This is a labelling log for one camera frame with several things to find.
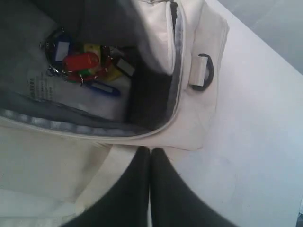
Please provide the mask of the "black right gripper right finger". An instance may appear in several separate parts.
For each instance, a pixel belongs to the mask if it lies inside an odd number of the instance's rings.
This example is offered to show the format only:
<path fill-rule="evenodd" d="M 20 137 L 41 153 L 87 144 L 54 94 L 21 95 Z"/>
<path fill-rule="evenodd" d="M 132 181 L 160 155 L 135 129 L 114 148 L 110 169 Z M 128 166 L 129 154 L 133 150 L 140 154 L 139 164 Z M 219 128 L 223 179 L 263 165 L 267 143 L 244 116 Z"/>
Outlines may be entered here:
<path fill-rule="evenodd" d="M 154 227 L 234 227 L 187 186 L 164 149 L 154 148 L 150 163 L 151 218 Z"/>

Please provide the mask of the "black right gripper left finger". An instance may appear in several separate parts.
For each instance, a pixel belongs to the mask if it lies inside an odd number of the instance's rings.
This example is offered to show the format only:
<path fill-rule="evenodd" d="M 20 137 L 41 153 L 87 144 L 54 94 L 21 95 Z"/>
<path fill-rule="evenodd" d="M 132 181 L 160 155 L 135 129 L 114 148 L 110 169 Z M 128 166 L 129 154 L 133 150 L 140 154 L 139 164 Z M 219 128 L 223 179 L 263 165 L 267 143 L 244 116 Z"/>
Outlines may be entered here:
<path fill-rule="evenodd" d="M 95 204 L 64 227 L 146 227 L 151 152 L 139 147 L 122 176 Z"/>

